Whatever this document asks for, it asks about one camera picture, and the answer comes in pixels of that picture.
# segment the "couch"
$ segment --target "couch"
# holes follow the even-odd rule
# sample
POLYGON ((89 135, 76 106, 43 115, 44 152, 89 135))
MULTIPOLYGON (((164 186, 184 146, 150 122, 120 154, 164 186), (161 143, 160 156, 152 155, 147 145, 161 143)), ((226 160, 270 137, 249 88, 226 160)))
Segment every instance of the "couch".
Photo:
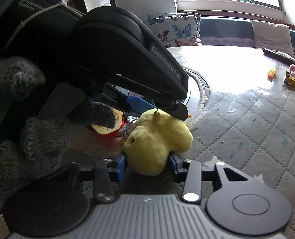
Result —
MULTIPOLYGON (((295 31, 289 32, 295 54, 295 31)), ((251 20, 202 16, 199 34, 203 45, 255 47, 251 20)))

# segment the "butterfly cushion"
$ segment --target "butterfly cushion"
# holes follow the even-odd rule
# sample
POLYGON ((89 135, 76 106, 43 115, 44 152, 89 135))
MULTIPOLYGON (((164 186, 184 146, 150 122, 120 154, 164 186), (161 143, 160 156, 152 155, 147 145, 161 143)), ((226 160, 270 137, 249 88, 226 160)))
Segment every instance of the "butterfly cushion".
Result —
POLYGON ((196 16, 179 15, 164 18, 148 18, 145 25, 161 42, 199 36, 196 16))
POLYGON ((182 37, 169 42, 164 42, 165 47, 202 46, 202 41, 196 36, 182 37))
POLYGON ((199 13, 187 12, 187 13, 149 13, 147 16, 151 19, 164 18, 164 17, 179 17, 179 16, 189 16, 194 15, 196 17, 198 32, 201 28, 201 15, 199 13))

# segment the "gloved hand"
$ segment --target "gloved hand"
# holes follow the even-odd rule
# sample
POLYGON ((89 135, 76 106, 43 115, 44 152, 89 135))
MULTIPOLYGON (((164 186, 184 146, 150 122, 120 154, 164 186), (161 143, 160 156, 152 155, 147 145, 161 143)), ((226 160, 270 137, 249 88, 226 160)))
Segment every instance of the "gloved hand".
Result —
MULTIPOLYGON (((0 100, 22 101, 45 78, 32 62, 20 58, 0 59, 0 100)), ((67 118, 27 118, 20 142, 0 143, 0 211, 7 198, 35 179, 55 171, 69 148, 71 121, 113 128, 113 110, 102 103, 85 100, 67 118)))

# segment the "quilted mat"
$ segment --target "quilted mat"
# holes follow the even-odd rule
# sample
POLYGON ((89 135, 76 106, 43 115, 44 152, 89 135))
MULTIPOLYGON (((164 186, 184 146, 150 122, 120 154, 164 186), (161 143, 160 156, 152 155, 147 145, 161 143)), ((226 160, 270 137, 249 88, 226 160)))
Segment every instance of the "quilted mat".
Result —
MULTIPOLYGON (((275 79, 270 85, 268 80, 264 82, 268 71, 256 67, 252 78, 257 78, 258 85, 253 89, 245 88, 241 93, 211 89, 203 115, 191 130, 194 136, 192 148, 181 157, 209 166, 218 161, 226 162, 281 192, 292 203, 293 215, 286 234, 294 239, 295 90, 283 84, 288 67, 269 60, 261 50, 256 51, 262 58, 258 60, 259 64, 266 65, 266 69, 276 67, 275 79)), ((173 54, 178 62, 186 65, 184 51, 174 51, 173 54)), ((225 85, 232 86, 235 78, 232 79, 232 75, 225 77, 230 78, 225 85)))

